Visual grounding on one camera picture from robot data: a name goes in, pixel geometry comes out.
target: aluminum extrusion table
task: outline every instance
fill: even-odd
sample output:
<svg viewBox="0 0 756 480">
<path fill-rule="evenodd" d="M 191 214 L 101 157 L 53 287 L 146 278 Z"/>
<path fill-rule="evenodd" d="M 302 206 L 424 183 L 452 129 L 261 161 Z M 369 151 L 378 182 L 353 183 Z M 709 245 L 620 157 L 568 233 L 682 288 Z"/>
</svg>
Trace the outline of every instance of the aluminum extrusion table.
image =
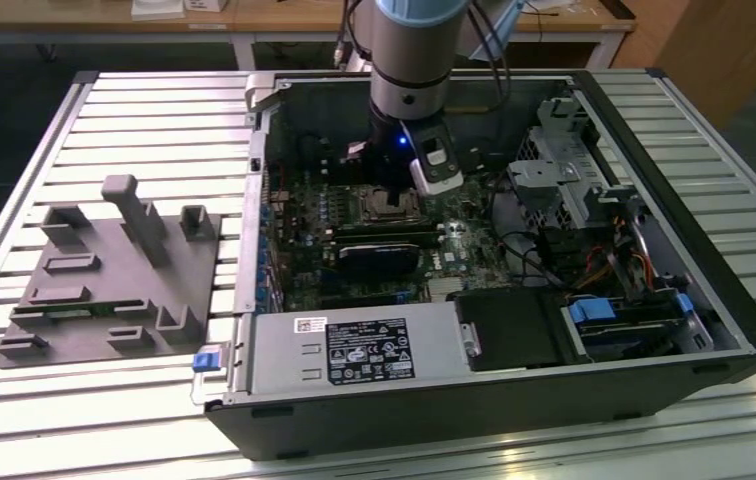
<svg viewBox="0 0 756 480">
<path fill-rule="evenodd" d="M 117 218 L 99 199 L 99 182 L 131 173 L 139 196 L 155 200 L 162 215 L 202 203 L 225 216 L 209 341 L 230 338 L 247 75 L 79 74 L 0 214 L 0 333 L 46 243 L 37 224 L 47 206 L 79 202 L 90 218 Z M 669 80 L 642 70 L 602 71 L 596 78 L 756 298 L 754 173 Z M 185 355 L 0 370 L 0 477 L 756 476 L 756 376 L 649 418 L 254 463 L 191 402 L 190 364 Z M 215 381 L 223 390 L 219 375 L 206 379 L 207 393 Z"/>
</svg>

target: black plastic cover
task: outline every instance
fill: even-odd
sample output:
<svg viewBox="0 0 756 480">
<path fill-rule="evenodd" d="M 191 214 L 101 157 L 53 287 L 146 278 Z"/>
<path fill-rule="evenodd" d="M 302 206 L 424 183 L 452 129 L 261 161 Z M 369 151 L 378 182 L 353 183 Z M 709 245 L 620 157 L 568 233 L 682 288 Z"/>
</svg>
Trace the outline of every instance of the black plastic cover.
<svg viewBox="0 0 756 480">
<path fill-rule="evenodd" d="M 470 358 L 473 371 L 578 363 L 568 325 L 548 292 L 506 287 L 456 294 L 458 321 L 472 326 L 481 347 L 481 354 Z"/>
</svg>

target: floor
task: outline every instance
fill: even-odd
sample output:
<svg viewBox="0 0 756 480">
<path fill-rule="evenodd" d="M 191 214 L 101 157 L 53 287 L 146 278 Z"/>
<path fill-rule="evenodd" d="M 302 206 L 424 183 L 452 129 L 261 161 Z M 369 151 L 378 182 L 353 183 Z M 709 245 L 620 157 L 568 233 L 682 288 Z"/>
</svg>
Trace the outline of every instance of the floor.
<svg viewBox="0 0 756 480">
<path fill-rule="evenodd" d="M 262 46 L 259 68 L 329 68 L 330 46 Z M 0 210 L 79 70 L 237 68 L 227 45 L 75 45 L 45 63 L 33 46 L 0 46 Z M 756 169 L 756 95 L 724 132 Z"/>
</svg>

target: wooden table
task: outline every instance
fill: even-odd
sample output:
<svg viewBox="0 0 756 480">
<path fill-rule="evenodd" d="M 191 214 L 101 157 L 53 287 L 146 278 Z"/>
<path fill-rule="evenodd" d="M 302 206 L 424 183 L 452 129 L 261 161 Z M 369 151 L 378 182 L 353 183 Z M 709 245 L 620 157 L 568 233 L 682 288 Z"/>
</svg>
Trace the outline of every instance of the wooden table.
<svg viewBox="0 0 756 480">
<path fill-rule="evenodd" d="M 221 13 L 134 22 L 131 0 L 0 0 L 0 44 L 233 43 L 237 0 Z"/>
<path fill-rule="evenodd" d="M 550 9 L 545 13 L 558 15 L 521 16 L 510 41 L 593 43 L 596 47 L 586 66 L 609 67 L 625 33 L 634 29 L 636 21 L 617 19 L 598 0 L 578 0 L 574 6 Z M 333 42 L 341 16 L 341 0 L 238 0 L 234 49 L 239 68 L 257 68 L 254 43 Z"/>
<path fill-rule="evenodd" d="M 0 44 L 221 42 L 239 68 L 255 70 L 254 43 L 333 42 L 341 7 L 341 0 L 230 0 L 221 13 L 133 22 L 131 0 L 0 0 Z M 512 42 L 593 43 L 589 67 L 609 66 L 634 21 L 616 19 L 598 0 L 549 13 L 558 16 L 521 17 Z"/>
</svg>

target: white label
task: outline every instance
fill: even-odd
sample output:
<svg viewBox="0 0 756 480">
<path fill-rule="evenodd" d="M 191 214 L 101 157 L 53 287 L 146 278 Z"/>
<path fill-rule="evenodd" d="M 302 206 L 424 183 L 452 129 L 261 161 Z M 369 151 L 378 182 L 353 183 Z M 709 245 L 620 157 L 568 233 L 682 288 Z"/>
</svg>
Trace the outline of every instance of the white label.
<svg viewBox="0 0 756 480">
<path fill-rule="evenodd" d="M 191 30 L 226 30 L 227 26 L 223 23 L 190 23 Z"/>
<path fill-rule="evenodd" d="M 327 317 L 295 318 L 295 333 L 315 333 L 325 331 Z"/>
</svg>

